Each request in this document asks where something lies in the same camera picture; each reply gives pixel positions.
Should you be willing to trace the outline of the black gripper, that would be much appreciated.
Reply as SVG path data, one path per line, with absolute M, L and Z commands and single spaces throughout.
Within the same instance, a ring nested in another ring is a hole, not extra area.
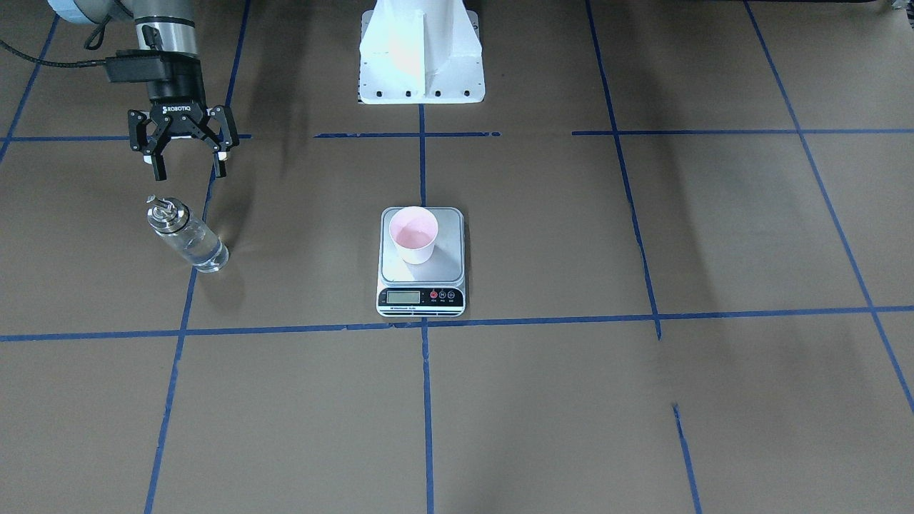
M 149 111 L 129 111 L 128 130 L 131 150 L 148 155 L 156 181 L 169 178 L 162 152 L 170 140 L 192 138 L 206 144 L 213 152 L 214 178 L 226 177 L 229 151 L 239 145 L 231 108 L 209 108 L 193 97 L 151 99 Z

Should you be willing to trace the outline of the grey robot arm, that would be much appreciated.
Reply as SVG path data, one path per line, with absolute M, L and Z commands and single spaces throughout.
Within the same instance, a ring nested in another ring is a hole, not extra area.
M 239 144 L 231 108 L 209 105 L 196 41 L 195 11 L 190 1 L 49 1 L 62 19 L 94 25 L 130 20 L 137 49 L 119 50 L 101 61 L 112 84 L 146 84 L 150 107 L 127 115 L 129 146 L 153 169 L 156 180 L 167 177 L 164 149 L 176 138 L 208 146 L 217 178 L 226 176 L 226 159 Z

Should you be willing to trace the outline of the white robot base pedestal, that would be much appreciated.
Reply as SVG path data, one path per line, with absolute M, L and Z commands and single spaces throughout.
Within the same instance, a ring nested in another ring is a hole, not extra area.
M 359 101 L 477 104 L 486 97 L 479 16 L 463 1 L 378 1 L 361 16 Z

